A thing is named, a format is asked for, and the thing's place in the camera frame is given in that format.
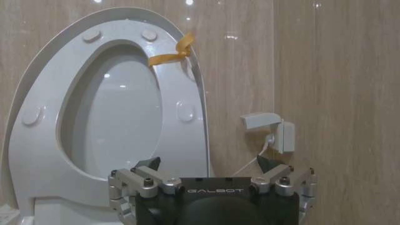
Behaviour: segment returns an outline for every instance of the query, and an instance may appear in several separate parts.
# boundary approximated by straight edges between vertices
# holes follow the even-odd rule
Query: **beige wall tile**
[[[397,224],[400,2],[275,3],[276,108],[320,178],[308,224]]]

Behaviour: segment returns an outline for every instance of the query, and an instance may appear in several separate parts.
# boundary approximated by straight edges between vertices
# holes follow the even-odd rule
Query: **metal bracket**
[[[135,209],[132,209],[136,194],[144,198],[152,198],[161,188],[164,193],[175,195],[181,187],[181,180],[168,178],[147,166],[140,166],[132,168],[131,171],[127,169],[112,171],[108,184],[109,206],[117,211],[123,224],[136,225]]]
[[[309,208],[313,207],[316,198],[317,176],[313,172],[313,169],[299,169],[288,176],[284,176],[276,180],[275,191],[281,196],[292,196],[295,192],[297,192],[300,197],[299,224],[301,224]]]
[[[291,166],[279,165],[261,176],[251,178],[251,185],[259,194],[268,193],[272,184],[275,184],[275,192],[281,196],[292,196],[297,192],[300,197],[299,224],[301,224],[316,198],[317,177],[313,169],[293,170]]]
[[[291,172],[289,166],[281,164],[276,166],[272,170],[264,173],[259,177],[251,178],[251,184],[256,187],[259,194],[269,192],[271,184],[281,177],[288,175]]]

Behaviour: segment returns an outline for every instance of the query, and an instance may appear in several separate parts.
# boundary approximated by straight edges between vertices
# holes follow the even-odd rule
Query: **toilet seat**
[[[83,205],[108,207],[105,177],[83,171],[63,150],[61,121],[69,97],[87,68],[105,50],[131,45],[151,57],[173,53],[180,37],[179,30],[156,13],[139,8],[113,8],[71,25],[36,56],[24,77],[37,78],[16,115],[8,148],[21,216],[33,216],[36,198],[56,197]],[[39,61],[43,69],[33,68]],[[152,69],[160,89],[161,127],[149,156],[160,156],[160,170],[173,176],[208,176],[205,108],[196,58],[192,56],[183,62],[165,63]],[[119,164],[115,164],[105,171],[117,169]]]

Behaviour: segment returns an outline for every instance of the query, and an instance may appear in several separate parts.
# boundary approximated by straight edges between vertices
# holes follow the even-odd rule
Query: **orange ribbon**
[[[183,36],[179,43],[176,44],[177,54],[163,54],[149,57],[149,67],[173,60],[183,60],[187,56],[191,55],[191,44],[193,41],[195,36],[189,32],[185,36]]]

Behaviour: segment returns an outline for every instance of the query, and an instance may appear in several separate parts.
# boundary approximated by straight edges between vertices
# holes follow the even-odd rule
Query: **toilet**
[[[155,12],[119,7],[75,22],[36,55],[12,103],[1,165],[20,224],[121,224],[107,176],[140,160],[160,157],[159,170],[175,177],[211,175],[196,55],[147,64],[176,52],[181,37]]]

